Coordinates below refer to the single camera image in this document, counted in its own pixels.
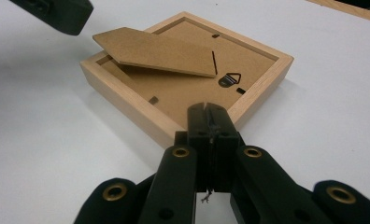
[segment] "light wood frame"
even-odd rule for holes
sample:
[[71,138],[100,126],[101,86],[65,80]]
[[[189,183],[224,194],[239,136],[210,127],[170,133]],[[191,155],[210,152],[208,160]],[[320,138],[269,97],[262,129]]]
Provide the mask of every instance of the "light wood frame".
[[[230,108],[228,108],[228,113],[233,123],[236,128],[240,128],[286,76],[292,64],[293,57],[187,12],[181,12],[172,18],[162,21],[147,29],[146,32],[159,34],[183,21],[191,22],[212,33],[218,33],[222,37],[230,39],[242,47],[251,49],[275,61],[273,65],[248,90],[246,90]],[[106,52],[101,51],[80,63],[89,84],[137,126],[144,130],[144,132],[159,145],[162,147],[172,146],[175,132],[184,131],[184,128],[104,69],[101,64],[109,60],[112,60],[112,58]]]

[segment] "brass ring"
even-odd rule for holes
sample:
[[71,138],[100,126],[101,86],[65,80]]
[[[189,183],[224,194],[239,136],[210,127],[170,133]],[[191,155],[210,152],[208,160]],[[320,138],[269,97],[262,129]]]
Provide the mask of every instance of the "brass ring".
[[328,195],[331,196],[334,200],[340,203],[347,203],[352,204],[356,203],[356,197],[350,192],[348,192],[346,189],[331,186],[327,188]]
[[244,149],[244,154],[251,158],[259,158],[262,156],[262,152],[256,148],[248,147]]
[[103,192],[103,198],[109,202],[117,201],[124,197],[127,193],[127,188],[122,183],[116,183],[107,187]]
[[173,150],[173,155],[175,157],[187,157],[189,155],[189,150],[185,147],[178,147]]

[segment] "white tabletop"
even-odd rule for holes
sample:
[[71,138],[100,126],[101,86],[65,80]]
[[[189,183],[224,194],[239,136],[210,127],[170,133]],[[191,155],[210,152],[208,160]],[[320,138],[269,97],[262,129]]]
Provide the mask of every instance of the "white tabletop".
[[[189,11],[292,55],[283,82],[239,130],[301,186],[347,183],[370,198],[370,21],[302,0],[92,1],[79,36],[0,1],[0,223],[71,223],[103,181],[156,172],[163,149],[86,82],[92,35]],[[196,223],[235,223],[229,195]]]

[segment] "wooden picture frame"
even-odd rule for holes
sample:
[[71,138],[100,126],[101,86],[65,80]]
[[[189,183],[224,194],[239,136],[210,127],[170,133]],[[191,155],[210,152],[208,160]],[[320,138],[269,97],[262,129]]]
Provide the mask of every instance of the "wooden picture frame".
[[[231,49],[238,49],[238,52],[230,58],[225,58],[225,54],[229,54],[227,50],[218,50],[221,51],[221,56],[218,54],[218,59],[221,57],[221,63],[218,63],[218,65],[221,64],[221,74],[219,77],[216,77],[214,83],[216,83],[218,78],[224,76],[224,73],[229,71],[225,71],[225,66],[232,66],[234,68],[238,67],[239,69],[241,68],[240,70],[242,71],[248,71],[249,66],[253,66],[252,69],[250,69],[253,71],[261,70],[258,69],[259,64],[264,64],[265,68],[259,72],[257,78],[254,77],[255,80],[253,80],[249,86],[246,85],[248,84],[246,81],[243,82],[244,85],[247,86],[246,88],[243,88],[245,91],[243,94],[234,93],[237,88],[236,85],[231,87],[231,89],[225,89],[214,84],[209,85],[211,86],[211,90],[206,90],[207,92],[214,92],[214,97],[212,97],[211,103],[221,105],[222,102],[219,102],[220,99],[222,99],[224,103],[227,103],[228,99],[234,100],[225,107],[236,128],[240,128],[258,108],[258,106],[276,88],[279,82],[286,76],[293,61],[293,57],[288,54],[267,47],[264,44],[239,35],[187,12],[181,12],[172,18],[162,21],[147,29],[146,32],[156,35],[176,35],[178,38],[183,37],[185,39],[192,39],[193,36],[195,38],[194,41],[203,42],[207,45],[210,44],[210,42],[211,44],[215,44],[213,41],[221,41],[220,43],[222,44],[215,44],[215,48],[227,48],[225,45],[230,45]],[[211,40],[205,36],[199,38],[199,33],[197,32],[200,32],[201,35],[214,35],[215,37],[211,37]],[[91,58],[81,62],[80,66],[91,86],[100,92],[107,100],[109,100],[109,102],[116,106],[124,115],[144,130],[144,132],[146,132],[162,147],[172,146],[174,143],[175,132],[184,131],[186,129],[186,121],[183,121],[184,116],[186,119],[186,109],[180,109],[180,111],[178,111],[178,113],[181,114],[181,118],[179,119],[174,118],[175,116],[173,117],[173,114],[177,114],[176,111],[172,110],[173,108],[170,108],[171,111],[167,112],[164,111],[164,106],[162,108],[158,106],[160,103],[157,105],[152,104],[148,100],[148,97],[150,96],[145,96],[140,93],[148,88],[148,84],[144,84],[142,88],[136,88],[135,86],[137,84],[132,86],[132,83],[135,83],[132,78],[135,76],[137,78],[142,76],[129,75],[123,72],[125,69],[121,69],[121,66],[117,64],[105,51],[101,51],[93,55]],[[201,80],[201,82],[211,82],[213,79],[198,80]],[[181,102],[182,100],[174,100],[175,102],[165,103],[165,106],[169,105],[168,107],[173,107],[172,105],[174,105],[175,109],[188,106],[185,102],[187,102],[187,104],[192,104],[192,100],[197,100],[194,99],[197,95],[203,94],[198,93],[192,95],[190,91],[190,97],[192,99],[184,99],[183,103]]]

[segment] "brown cardboard stand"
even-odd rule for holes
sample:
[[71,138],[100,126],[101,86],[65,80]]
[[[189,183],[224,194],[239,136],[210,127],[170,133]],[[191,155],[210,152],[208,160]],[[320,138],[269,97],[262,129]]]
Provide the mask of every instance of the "brown cardboard stand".
[[[146,32],[159,37],[147,35],[144,41],[151,42],[142,48],[143,44],[130,41],[134,47],[126,50],[137,49],[134,54],[124,53],[121,49],[126,47],[111,41],[121,35],[118,30],[96,35],[94,39],[106,51],[80,65],[90,85],[162,147],[173,145],[175,132],[187,128],[187,108],[201,102],[225,107],[239,128],[285,77],[293,61],[290,55],[187,12]],[[179,49],[186,58],[178,56]],[[140,55],[140,50],[144,50],[142,56],[126,56]],[[156,61],[162,54],[169,60]],[[240,73],[240,82],[220,86],[227,73]]]

